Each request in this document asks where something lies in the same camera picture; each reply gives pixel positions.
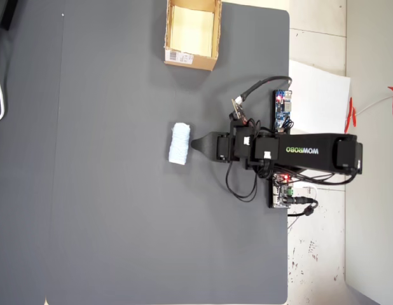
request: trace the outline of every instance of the cardboard box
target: cardboard box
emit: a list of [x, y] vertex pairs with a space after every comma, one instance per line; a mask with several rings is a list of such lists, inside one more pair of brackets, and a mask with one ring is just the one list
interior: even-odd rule
[[221, 0], [167, 0], [165, 63], [212, 71], [219, 54]]

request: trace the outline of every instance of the tiled floor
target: tiled floor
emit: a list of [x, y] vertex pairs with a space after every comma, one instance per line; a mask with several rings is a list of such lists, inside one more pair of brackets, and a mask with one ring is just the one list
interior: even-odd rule
[[[290, 59], [345, 75], [347, 0], [229, 2], [288, 10]], [[289, 230], [286, 304], [362, 304], [344, 280], [344, 192], [344, 187], [319, 188], [319, 209], [311, 217], [300, 217]]]

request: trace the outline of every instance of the barcode label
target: barcode label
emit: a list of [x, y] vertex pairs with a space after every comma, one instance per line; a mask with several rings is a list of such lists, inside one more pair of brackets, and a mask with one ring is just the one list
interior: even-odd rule
[[177, 52], [170, 51], [170, 60], [172, 62], [176, 62], [177, 61]]
[[191, 65], [194, 60], [194, 55], [181, 53], [178, 51], [165, 50], [165, 61], [167, 62], [179, 62], [180, 64]]

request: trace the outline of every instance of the circuit board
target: circuit board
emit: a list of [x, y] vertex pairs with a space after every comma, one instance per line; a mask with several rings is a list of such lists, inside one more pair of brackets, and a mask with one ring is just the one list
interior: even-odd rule
[[[279, 133], [289, 133], [289, 130], [284, 130], [282, 125], [286, 122], [287, 118], [290, 118], [291, 113], [291, 95], [292, 91], [276, 90], [273, 92], [274, 98], [274, 130]], [[283, 198], [292, 195], [292, 187], [288, 182], [289, 176], [282, 175], [279, 173], [273, 174], [273, 182], [271, 185], [273, 197], [270, 198], [270, 204], [272, 208], [289, 208], [283, 202]]]
[[274, 129], [278, 132], [284, 132], [282, 125], [291, 113], [291, 95], [292, 91], [277, 90], [274, 91], [275, 99], [275, 117]]

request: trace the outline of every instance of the white sheet of paper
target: white sheet of paper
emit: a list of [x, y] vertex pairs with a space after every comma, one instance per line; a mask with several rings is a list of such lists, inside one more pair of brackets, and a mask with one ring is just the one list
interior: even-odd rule
[[293, 91], [292, 133], [343, 133], [350, 78], [294, 60], [289, 61], [289, 66], [289, 75], [293, 79], [290, 86], [290, 90]]

